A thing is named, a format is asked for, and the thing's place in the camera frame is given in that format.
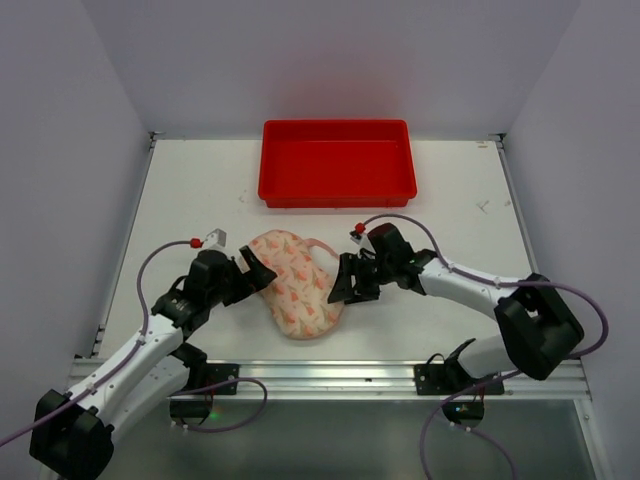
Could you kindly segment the floral mesh laundry bag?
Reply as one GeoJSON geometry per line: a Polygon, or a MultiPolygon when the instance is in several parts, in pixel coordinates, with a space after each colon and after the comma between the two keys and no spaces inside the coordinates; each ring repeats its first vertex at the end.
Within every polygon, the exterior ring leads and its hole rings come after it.
{"type": "Polygon", "coordinates": [[[337,327],[344,304],[328,301],[335,279],[312,256],[312,250],[319,248],[338,259],[331,247],[315,238],[274,229],[255,237],[249,248],[276,273],[260,295],[283,336],[312,340],[337,327]]]}

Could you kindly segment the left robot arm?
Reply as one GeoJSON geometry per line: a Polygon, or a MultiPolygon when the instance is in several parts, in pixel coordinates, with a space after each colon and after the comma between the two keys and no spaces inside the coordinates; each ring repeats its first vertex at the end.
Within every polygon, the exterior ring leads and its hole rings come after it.
{"type": "Polygon", "coordinates": [[[207,355],[189,337],[218,306],[238,303],[277,277],[248,247],[245,262],[201,250],[186,275],[153,306],[142,324],[99,368],[66,392],[47,392],[37,403],[30,455],[65,479],[96,479],[116,445],[138,422],[171,397],[226,394],[242,382],[236,365],[213,373],[207,355]]]}

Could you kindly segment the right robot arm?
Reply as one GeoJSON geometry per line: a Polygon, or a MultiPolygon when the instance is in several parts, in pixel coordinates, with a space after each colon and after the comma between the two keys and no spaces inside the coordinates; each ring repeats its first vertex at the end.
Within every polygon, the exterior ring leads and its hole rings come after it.
{"type": "Polygon", "coordinates": [[[498,335],[468,339],[426,376],[454,392],[518,370],[544,380],[583,340],[584,330],[549,280],[531,274],[523,280],[489,280],[462,274],[436,251],[416,251],[391,223],[353,233],[367,245],[339,257],[329,303],[353,304],[379,298],[390,283],[423,296],[443,298],[494,320],[498,335]]]}

